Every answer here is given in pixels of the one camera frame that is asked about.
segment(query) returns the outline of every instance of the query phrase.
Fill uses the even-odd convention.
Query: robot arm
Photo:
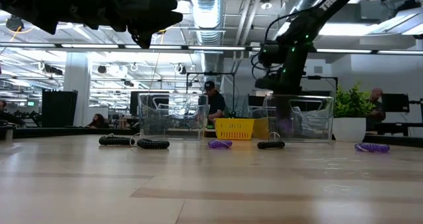
[[[283,66],[276,73],[258,79],[255,86],[273,90],[275,94],[299,94],[307,55],[315,51],[313,40],[325,23],[348,2],[322,0],[313,8],[299,13],[276,41],[265,41],[261,45],[258,61],[267,69],[274,63]]]
[[[182,14],[172,12],[177,6],[175,0],[0,0],[0,9],[50,34],[56,33],[58,22],[93,30],[111,26],[116,32],[128,29],[142,48],[150,46],[153,33],[182,20]]]

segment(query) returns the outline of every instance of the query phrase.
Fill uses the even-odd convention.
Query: computer screen
[[[383,94],[382,105],[385,112],[410,112],[408,94]]]

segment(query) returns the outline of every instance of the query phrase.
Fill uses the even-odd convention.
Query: person
[[[382,94],[383,91],[380,88],[374,88],[371,91],[369,101],[373,104],[373,108],[366,118],[367,131],[374,130],[375,124],[381,123],[386,118],[382,103],[378,101],[382,97]]]
[[[94,117],[93,117],[93,121],[88,125],[88,127],[91,128],[91,129],[109,128],[108,124],[104,120],[103,115],[101,115],[101,114],[95,114]]]
[[[217,91],[213,81],[207,81],[204,84],[204,90],[209,97],[209,121],[213,122],[216,118],[222,118],[225,115],[225,99],[222,94]]]
[[[6,101],[0,100],[0,111],[4,111],[6,109]]]

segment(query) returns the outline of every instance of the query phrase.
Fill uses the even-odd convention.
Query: man
[[[213,81],[207,81],[204,84],[204,89],[209,97],[209,121],[214,121],[215,118],[222,118],[225,115],[225,99],[222,94],[217,91]]]
[[[382,97],[382,94],[383,91],[380,88],[374,88],[371,91],[369,101],[373,104],[373,109],[366,118],[367,131],[373,131],[375,129],[375,124],[381,123],[386,118],[382,103],[378,101],[379,98]]]
[[[0,100],[0,111],[4,111],[6,109],[6,101]]]

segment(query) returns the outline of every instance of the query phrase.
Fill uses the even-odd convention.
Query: column
[[[92,64],[87,53],[68,52],[66,57],[64,91],[78,91],[74,126],[86,126],[92,118],[88,117]]]

